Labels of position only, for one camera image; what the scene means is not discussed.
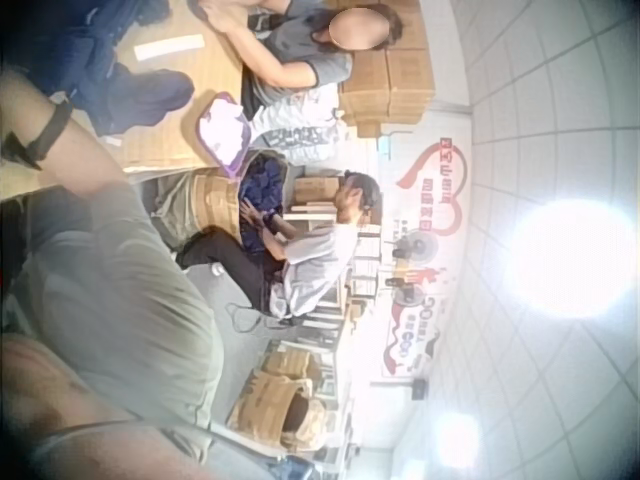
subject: person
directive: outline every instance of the person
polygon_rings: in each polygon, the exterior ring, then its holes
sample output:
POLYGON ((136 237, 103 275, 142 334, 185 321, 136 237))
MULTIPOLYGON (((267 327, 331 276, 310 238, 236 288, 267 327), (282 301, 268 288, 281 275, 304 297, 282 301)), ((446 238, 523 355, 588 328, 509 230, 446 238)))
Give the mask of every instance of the person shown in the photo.
POLYGON ((328 9, 322 0, 199 0, 214 29, 226 35, 244 63, 242 105, 249 120, 301 90, 351 76, 352 53, 382 49, 402 37, 402 21, 385 4, 328 9), (259 6, 280 15, 258 40, 226 3, 259 6))
POLYGON ((210 437, 188 428, 209 427, 222 372, 212 311, 91 134, 68 121, 52 137, 58 108, 10 71, 0 75, 0 111, 3 138, 53 141, 36 166, 62 186, 26 201, 29 252, 2 303, 3 442, 11 435, 32 453, 63 429, 160 419, 162 429, 68 437, 40 458, 39 473, 212 479, 198 464, 210 437))
POLYGON ((373 178, 347 172, 334 200, 336 222, 308 233, 277 214, 265 218, 245 200, 240 213, 258 230, 266 248, 263 258, 249 255, 225 231, 212 229, 194 236, 176 262, 183 269, 219 262, 254 309, 279 319, 301 316, 316 307, 344 271, 356 248, 358 223, 379 199, 373 178), (287 242, 281 243, 267 224, 287 242))

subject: bright light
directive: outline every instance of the bright light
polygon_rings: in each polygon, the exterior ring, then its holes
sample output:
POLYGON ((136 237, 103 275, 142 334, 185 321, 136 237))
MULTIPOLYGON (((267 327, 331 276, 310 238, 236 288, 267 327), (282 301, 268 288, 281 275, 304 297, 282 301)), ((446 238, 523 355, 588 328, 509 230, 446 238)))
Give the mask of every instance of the bright light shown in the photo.
POLYGON ((633 284, 633 226, 601 203, 564 200, 540 207, 517 228, 507 280, 533 308, 580 318, 607 310, 633 284))
POLYGON ((480 444, 478 422, 469 415, 446 414, 437 423, 436 441, 443 465, 453 468, 472 467, 480 444))
POLYGON ((426 468, 423 460, 409 460, 402 469, 402 480, 424 480, 426 468))

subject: white paper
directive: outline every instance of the white paper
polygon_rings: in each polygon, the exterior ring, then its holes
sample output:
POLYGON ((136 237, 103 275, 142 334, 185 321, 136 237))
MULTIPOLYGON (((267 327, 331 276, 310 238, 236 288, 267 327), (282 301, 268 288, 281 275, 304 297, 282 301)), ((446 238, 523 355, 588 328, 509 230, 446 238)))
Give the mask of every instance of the white paper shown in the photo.
POLYGON ((204 37, 201 34, 185 35, 184 37, 167 38, 157 42, 144 43, 133 47, 139 62, 149 58, 160 57, 169 53, 182 52, 204 48, 204 37))
POLYGON ((211 104, 209 115, 199 122, 200 136, 216 158, 230 165, 242 149, 244 124, 238 118, 242 106, 216 99, 211 104))
POLYGON ((113 145, 114 147, 121 147, 122 146, 122 140, 116 137, 110 137, 110 136, 106 136, 103 137, 104 141, 106 143, 108 143, 109 145, 113 145))

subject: dark pants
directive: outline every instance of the dark pants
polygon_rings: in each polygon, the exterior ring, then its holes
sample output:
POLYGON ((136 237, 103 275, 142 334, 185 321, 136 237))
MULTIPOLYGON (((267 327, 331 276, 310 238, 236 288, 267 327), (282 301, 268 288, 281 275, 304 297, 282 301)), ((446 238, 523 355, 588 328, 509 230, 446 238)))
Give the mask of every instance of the dark pants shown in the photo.
POLYGON ((235 238, 216 228, 189 240, 176 257, 176 262, 182 269, 221 263, 249 298, 251 306, 263 313, 269 312, 271 284, 284 266, 284 262, 278 262, 268 252, 258 255, 247 253, 235 238))

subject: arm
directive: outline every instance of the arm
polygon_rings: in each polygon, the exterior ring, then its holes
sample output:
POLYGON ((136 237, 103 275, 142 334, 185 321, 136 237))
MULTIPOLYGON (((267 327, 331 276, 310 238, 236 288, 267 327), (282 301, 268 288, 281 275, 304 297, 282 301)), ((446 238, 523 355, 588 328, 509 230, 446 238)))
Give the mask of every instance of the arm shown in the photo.
POLYGON ((278 232, 283 234, 287 238, 287 240, 293 240, 295 237, 300 235, 300 232, 298 231, 298 229, 293 225, 291 225, 289 222, 287 222, 280 215, 275 214, 273 216, 272 221, 276 229, 278 230, 278 232))
POLYGON ((242 62, 267 84, 276 88, 310 88, 318 83, 316 72, 307 62, 281 63, 239 21, 235 14, 237 10, 220 6, 215 0, 203 0, 200 5, 211 26, 227 35, 242 62))
POLYGON ((268 228, 262 228, 260 231, 260 238, 269 253, 273 258, 278 261, 287 260, 285 255, 284 246, 276 239, 276 237, 269 231, 268 228))
MULTIPOLYGON (((20 75, 7 71, 0 76, 3 138, 13 132, 23 145, 28 145, 45 128, 54 108, 53 103, 20 75)), ((115 183, 127 183, 125 174, 109 153, 73 120, 69 120, 40 167, 79 196, 90 196, 115 183)))
POLYGON ((277 88, 312 88, 318 83, 306 62, 280 63, 245 26, 227 32, 227 38, 249 69, 267 84, 277 88))
POLYGON ((291 0, 225 0, 226 3, 242 5, 243 7, 262 7, 274 13, 284 15, 291 4, 291 0))

